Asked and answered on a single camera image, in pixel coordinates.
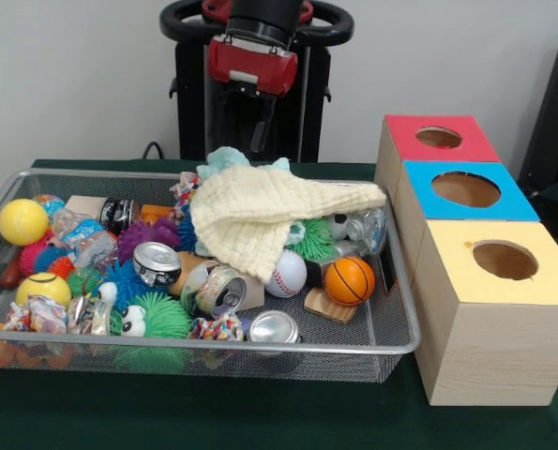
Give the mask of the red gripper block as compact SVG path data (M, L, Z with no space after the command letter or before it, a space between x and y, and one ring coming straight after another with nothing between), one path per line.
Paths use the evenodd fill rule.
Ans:
M241 113L240 86L230 83L248 83L262 97L262 117L256 123L250 141L250 151L261 153L265 149L277 97L283 97L292 88L298 71L298 56L277 46L250 41L226 34L214 36L207 50L208 70L224 87L224 126L236 129Z

